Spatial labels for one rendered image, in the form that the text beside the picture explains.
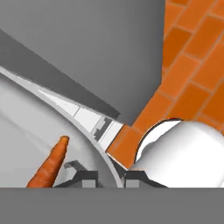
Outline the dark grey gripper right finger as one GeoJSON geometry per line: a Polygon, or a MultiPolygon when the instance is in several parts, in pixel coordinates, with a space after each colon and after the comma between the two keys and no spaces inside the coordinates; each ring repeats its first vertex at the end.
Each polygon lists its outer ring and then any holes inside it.
{"type": "Polygon", "coordinates": [[[148,178],[145,171],[127,171],[122,177],[125,188],[165,188],[148,178]]]}

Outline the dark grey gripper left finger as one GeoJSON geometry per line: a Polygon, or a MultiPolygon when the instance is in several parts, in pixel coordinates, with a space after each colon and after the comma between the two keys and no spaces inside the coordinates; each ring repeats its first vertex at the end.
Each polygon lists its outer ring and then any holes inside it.
{"type": "Polygon", "coordinates": [[[97,171],[77,171],[72,179],[61,183],[58,187],[96,188],[98,186],[97,171]]]}

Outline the orange carrot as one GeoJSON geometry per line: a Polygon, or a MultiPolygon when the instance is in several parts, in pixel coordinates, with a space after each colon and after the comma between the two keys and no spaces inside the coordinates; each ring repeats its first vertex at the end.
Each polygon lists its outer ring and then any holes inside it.
{"type": "Polygon", "coordinates": [[[52,187],[67,154],[68,136],[62,136],[27,184],[27,188],[52,187]]]}

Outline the grey freezer cabinet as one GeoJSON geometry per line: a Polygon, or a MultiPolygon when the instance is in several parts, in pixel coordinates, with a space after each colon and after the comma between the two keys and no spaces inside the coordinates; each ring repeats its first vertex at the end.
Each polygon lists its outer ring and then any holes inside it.
{"type": "Polygon", "coordinates": [[[0,66],[131,125],[161,83],[165,0],[0,0],[0,66]]]}

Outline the white round object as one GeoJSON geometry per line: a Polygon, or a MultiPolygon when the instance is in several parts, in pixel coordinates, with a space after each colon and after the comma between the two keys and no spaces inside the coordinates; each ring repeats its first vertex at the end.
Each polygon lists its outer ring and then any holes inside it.
{"type": "Polygon", "coordinates": [[[203,122],[179,122],[147,144],[132,168],[169,188],[219,188],[224,135],[203,122]]]}

